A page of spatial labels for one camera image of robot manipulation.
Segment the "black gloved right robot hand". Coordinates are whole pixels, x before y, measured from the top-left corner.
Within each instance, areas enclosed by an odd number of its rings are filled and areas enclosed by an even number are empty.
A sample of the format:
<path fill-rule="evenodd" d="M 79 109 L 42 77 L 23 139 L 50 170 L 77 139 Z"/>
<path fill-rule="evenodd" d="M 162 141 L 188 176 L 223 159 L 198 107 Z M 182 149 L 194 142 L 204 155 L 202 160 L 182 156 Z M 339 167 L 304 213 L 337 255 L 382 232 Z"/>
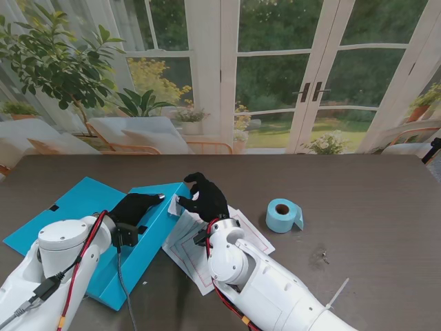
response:
<path fill-rule="evenodd" d="M 221 190 L 208 180 L 202 173 L 195 172 L 187 175 L 184 182 L 193 183 L 190 194 L 198 193 L 196 200 L 183 196 L 178 197 L 178 204 L 188 212 L 196 213 L 204 222 L 211 222 L 214 219 L 228 219 L 229 209 L 227 200 Z"/>

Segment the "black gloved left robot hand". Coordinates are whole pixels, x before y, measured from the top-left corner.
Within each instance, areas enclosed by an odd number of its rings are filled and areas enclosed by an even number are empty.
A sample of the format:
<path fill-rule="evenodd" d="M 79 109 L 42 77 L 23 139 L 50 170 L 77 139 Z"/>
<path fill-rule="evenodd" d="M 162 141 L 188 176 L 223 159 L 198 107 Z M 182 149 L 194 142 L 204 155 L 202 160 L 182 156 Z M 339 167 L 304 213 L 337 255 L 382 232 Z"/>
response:
<path fill-rule="evenodd" d="M 165 198 L 164 194 L 127 194 L 107 215 L 115 223 L 136 227 L 147 211 Z"/>

